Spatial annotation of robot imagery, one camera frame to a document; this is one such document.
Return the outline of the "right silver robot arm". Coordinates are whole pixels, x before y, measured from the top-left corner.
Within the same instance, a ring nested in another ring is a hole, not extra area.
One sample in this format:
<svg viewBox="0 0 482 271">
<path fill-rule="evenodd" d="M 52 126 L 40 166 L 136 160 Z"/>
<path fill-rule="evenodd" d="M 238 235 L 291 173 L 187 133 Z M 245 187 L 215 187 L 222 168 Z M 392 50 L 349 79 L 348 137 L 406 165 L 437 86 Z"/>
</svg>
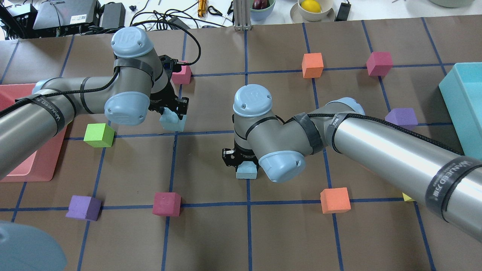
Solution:
<svg viewBox="0 0 482 271">
<path fill-rule="evenodd" d="M 447 223 L 481 241 L 481 161 L 385 120 L 366 116 L 344 97 L 283 122 L 272 95 L 248 84 L 234 96 L 235 146 L 223 149 L 227 166 L 262 168 L 272 182 L 299 175 L 305 157 L 329 147 L 351 158 L 423 204 Z"/>
</svg>

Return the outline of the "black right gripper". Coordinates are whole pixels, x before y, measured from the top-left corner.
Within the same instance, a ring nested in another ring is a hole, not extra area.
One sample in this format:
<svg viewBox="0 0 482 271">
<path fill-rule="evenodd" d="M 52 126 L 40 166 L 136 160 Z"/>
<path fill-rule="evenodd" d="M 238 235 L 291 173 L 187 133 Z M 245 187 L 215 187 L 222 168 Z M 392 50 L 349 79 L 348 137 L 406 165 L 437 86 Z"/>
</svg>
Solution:
<svg viewBox="0 0 482 271">
<path fill-rule="evenodd" d="M 243 162 L 253 162 L 256 168 L 260 168 L 258 158 L 249 149 L 222 149 L 222 160 L 226 166 L 238 168 Z"/>
</svg>

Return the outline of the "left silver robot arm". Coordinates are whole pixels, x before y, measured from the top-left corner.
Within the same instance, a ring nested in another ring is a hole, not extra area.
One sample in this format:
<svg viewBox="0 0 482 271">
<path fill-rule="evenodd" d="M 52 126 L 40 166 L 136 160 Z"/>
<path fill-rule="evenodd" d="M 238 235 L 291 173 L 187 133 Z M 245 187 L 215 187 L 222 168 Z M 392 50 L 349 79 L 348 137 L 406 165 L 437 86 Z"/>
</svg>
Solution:
<svg viewBox="0 0 482 271">
<path fill-rule="evenodd" d="M 129 26 L 111 40 L 113 75 L 39 81 L 30 95 L 1 111 L 1 178 L 82 114 L 104 114 L 124 126 L 160 113 L 162 127 L 182 131 L 189 99 L 174 91 L 172 72 L 181 64 L 158 55 L 146 31 Z"/>
</svg>

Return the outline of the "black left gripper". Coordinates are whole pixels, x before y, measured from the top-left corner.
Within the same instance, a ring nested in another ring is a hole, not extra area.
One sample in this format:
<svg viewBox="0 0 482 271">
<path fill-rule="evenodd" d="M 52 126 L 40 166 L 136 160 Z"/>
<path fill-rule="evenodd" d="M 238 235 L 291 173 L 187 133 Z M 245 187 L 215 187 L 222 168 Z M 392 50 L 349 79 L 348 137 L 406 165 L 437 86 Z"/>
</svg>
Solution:
<svg viewBox="0 0 482 271">
<path fill-rule="evenodd" d="M 179 98 L 175 94 L 174 84 L 170 82 L 174 65 L 177 59 L 167 55 L 159 56 L 162 64 L 160 76 L 155 80 L 154 88 L 150 94 L 150 105 L 148 110 L 162 114 L 162 108 L 167 107 L 176 113 L 179 120 L 184 120 L 188 110 L 188 98 Z"/>
</svg>

